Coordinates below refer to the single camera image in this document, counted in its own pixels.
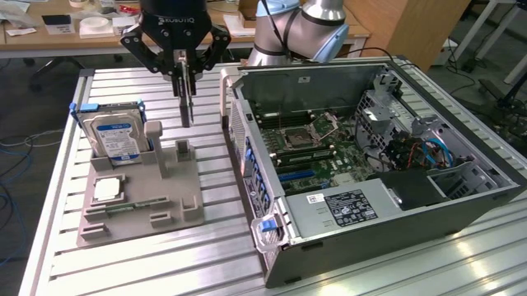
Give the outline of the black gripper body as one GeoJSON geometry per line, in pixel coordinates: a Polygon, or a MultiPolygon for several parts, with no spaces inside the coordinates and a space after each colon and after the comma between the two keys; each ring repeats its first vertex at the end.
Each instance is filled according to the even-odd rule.
{"type": "Polygon", "coordinates": [[[140,27],[160,48],[163,73],[175,68],[175,51],[185,51],[189,72],[203,72],[196,48],[209,33],[212,21],[205,1],[140,1],[140,27]]]}

